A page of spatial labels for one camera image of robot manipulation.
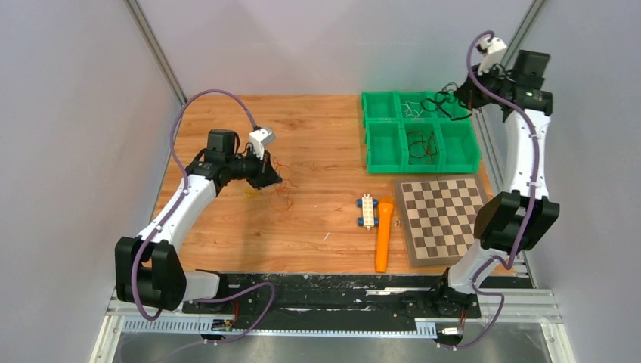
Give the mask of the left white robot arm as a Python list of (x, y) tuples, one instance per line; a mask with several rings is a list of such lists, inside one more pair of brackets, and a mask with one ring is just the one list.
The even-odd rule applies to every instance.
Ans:
[(213, 313), (231, 304), (223, 277), (212, 271), (186, 271), (178, 252), (201, 212), (233, 180), (256, 190), (279, 184), (267, 146), (276, 138), (267, 127), (249, 134), (239, 152), (236, 132), (209, 131), (207, 145), (184, 170), (178, 189), (159, 215), (134, 237), (121, 237), (115, 247), (118, 300), (146, 308), (171, 311), (181, 303), (202, 302)]

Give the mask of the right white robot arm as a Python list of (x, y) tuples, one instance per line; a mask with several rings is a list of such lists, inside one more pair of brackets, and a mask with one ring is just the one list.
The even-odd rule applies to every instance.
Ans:
[(516, 254), (531, 250), (558, 219), (544, 174), (553, 95), (542, 89), (550, 55), (519, 51), (511, 70), (486, 60), (470, 67), (455, 96), (469, 110), (496, 104), (503, 111), (509, 161), (500, 193), (478, 211), (474, 242), (439, 278), (431, 296), (438, 316), (453, 317), (472, 307), (481, 282), (498, 265), (511, 268)]

